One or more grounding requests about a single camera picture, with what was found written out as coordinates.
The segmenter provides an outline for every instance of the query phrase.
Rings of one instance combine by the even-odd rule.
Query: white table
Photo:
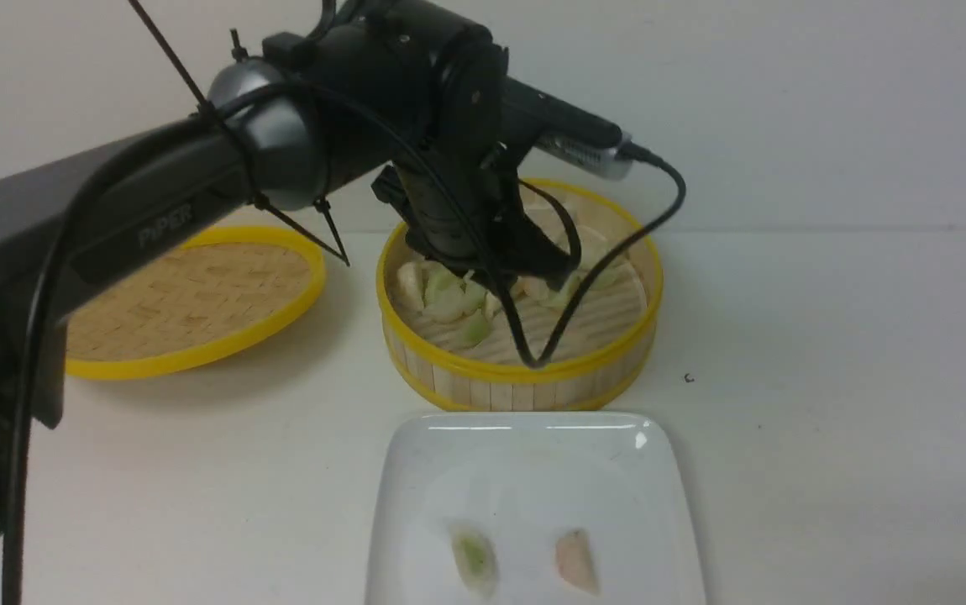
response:
[[[661,239],[659,339],[613,409],[674,441],[710,602],[966,604],[966,231]],[[69,383],[34,436],[27,604],[363,601],[387,441],[433,411],[386,359],[383,240],[349,236],[260,347]]]

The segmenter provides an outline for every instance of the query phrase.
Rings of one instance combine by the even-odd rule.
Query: woven bamboo surface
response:
[[[173,251],[77,311],[73,360],[140,360],[205,345],[282,309],[312,279],[279,245],[215,244]]]

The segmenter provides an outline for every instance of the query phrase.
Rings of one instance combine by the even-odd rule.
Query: white wall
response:
[[[512,47],[512,73],[614,119],[687,175],[675,229],[966,227],[966,3],[956,0],[442,0]],[[256,49],[318,0],[146,0],[206,85],[231,26]],[[124,0],[0,0],[0,176],[192,110]],[[637,170],[559,176],[641,217],[672,189]],[[346,226],[394,217],[365,184]]]

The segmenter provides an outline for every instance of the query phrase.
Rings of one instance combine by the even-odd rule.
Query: black cable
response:
[[[467,231],[472,245],[475,246],[476,252],[479,253],[480,260],[483,261],[483,271],[485,271],[490,277],[491,283],[501,283],[501,280],[498,279],[500,272],[498,261],[494,257],[493,253],[491,253],[490,246],[487,246],[486,242],[483,240],[482,234],[475,229],[475,224],[471,222],[468,214],[463,208],[460,207],[459,204],[457,204],[456,199],[453,196],[452,189],[449,188],[449,185],[446,184],[445,180],[442,179],[439,173],[434,170],[432,164],[430,164],[430,162],[423,157],[423,154],[419,153],[419,150],[415,148],[415,145],[407,141],[402,134],[398,133],[395,126],[392,126],[387,119],[382,118],[382,116],[376,113],[375,110],[372,110],[372,108],[365,106],[365,104],[357,101],[356,99],[345,96],[341,92],[332,91],[332,89],[325,88],[323,86],[310,83],[278,83],[270,84],[262,88],[257,88],[255,91],[245,93],[245,95],[242,95],[238,99],[234,99],[231,101],[231,103],[226,103],[225,106],[219,108],[219,111],[223,112],[223,114],[225,114],[225,112],[236,113],[241,111],[242,108],[251,106],[251,104],[259,103],[261,100],[276,97],[280,92],[284,92],[285,95],[290,97],[303,97],[305,95],[309,95],[309,93],[317,93],[318,96],[326,97],[328,100],[337,103],[339,106],[347,108],[349,111],[359,115],[361,118],[367,119],[368,122],[371,122],[373,125],[378,127],[383,131],[383,133],[386,133],[387,137],[390,137],[392,141],[400,146],[400,148],[405,150],[413,161],[417,162],[419,168],[426,173],[428,179],[433,181],[434,186],[439,189],[439,192],[441,192],[442,196],[444,196],[446,202],[449,203],[449,206],[457,218],[457,221],[459,221],[461,226],[463,226]],[[527,338],[524,334],[524,326],[522,326],[520,313],[517,313],[517,305],[515,305],[513,302],[512,295],[506,290],[506,288],[496,288],[495,295],[498,297],[498,300],[501,303],[502,310],[505,311],[506,321],[509,322],[510,333],[513,337],[513,344],[515,347],[517,347],[517,353],[520,355],[521,361],[526,367],[541,368],[549,363],[551,357],[554,355],[554,351],[557,349],[557,345],[559,345],[561,336],[563,336],[564,331],[569,325],[569,322],[572,320],[572,315],[574,315],[576,308],[580,306],[580,302],[582,302],[584,296],[587,295],[587,292],[590,291],[591,284],[593,284],[595,279],[598,279],[598,276],[600,276],[601,273],[606,270],[606,266],[609,266],[610,263],[615,260],[615,258],[624,254],[629,248],[632,248],[636,242],[640,241],[644,237],[647,237],[648,234],[652,233],[652,231],[655,231],[661,225],[663,225],[663,223],[666,223],[669,221],[669,219],[673,218],[674,215],[681,210],[681,207],[684,204],[685,195],[687,193],[684,177],[678,172],[678,170],[669,165],[669,162],[663,160],[661,157],[658,157],[656,154],[649,152],[649,150],[642,148],[642,146],[635,145],[634,143],[627,143],[627,145],[621,149],[621,153],[625,157],[629,158],[629,160],[639,161],[642,162],[642,164],[648,164],[663,170],[663,172],[666,172],[671,179],[674,179],[674,183],[676,184],[676,187],[678,187],[678,192],[676,193],[675,199],[670,206],[668,206],[667,209],[664,210],[663,213],[661,213],[657,218],[644,224],[641,229],[633,231],[633,233],[624,240],[618,242],[617,245],[614,245],[613,249],[610,249],[609,252],[602,256],[598,263],[595,263],[594,267],[590,268],[590,270],[584,276],[584,279],[580,281],[580,285],[570,295],[568,305],[566,305],[564,310],[561,311],[559,320],[557,320],[556,325],[554,325],[554,329],[548,337],[547,344],[543,346],[543,350],[540,352],[538,357],[533,356],[532,350],[530,350],[528,347]],[[547,200],[548,203],[551,203],[551,206],[559,203],[552,195],[549,195],[549,193],[543,189],[535,187],[533,184],[526,183],[524,181],[522,181],[522,184],[525,185],[525,187],[532,189],[533,192],[539,194],[541,197],[543,197],[543,199]]]
[[[27,318],[21,351],[16,406],[12,418],[9,449],[9,475],[6,485],[6,519],[2,550],[2,603],[19,605],[23,588],[24,504],[26,497],[27,455],[31,438],[31,406],[38,383],[39,356],[50,328],[50,303],[64,265],[67,242],[72,239],[77,219],[115,183],[142,167],[150,157],[201,134],[209,128],[198,118],[169,126],[134,142],[84,181],[61,215],[50,251],[39,271]]]

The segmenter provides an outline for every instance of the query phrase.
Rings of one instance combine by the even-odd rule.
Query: square plate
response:
[[[449,528],[491,540],[490,601],[465,588]],[[554,545],[586,529],[601,595],[566,585]],[[386,456],[367,605],[703,605],[681,476],[663,430],[627,413],[444,413],[397,430]]]

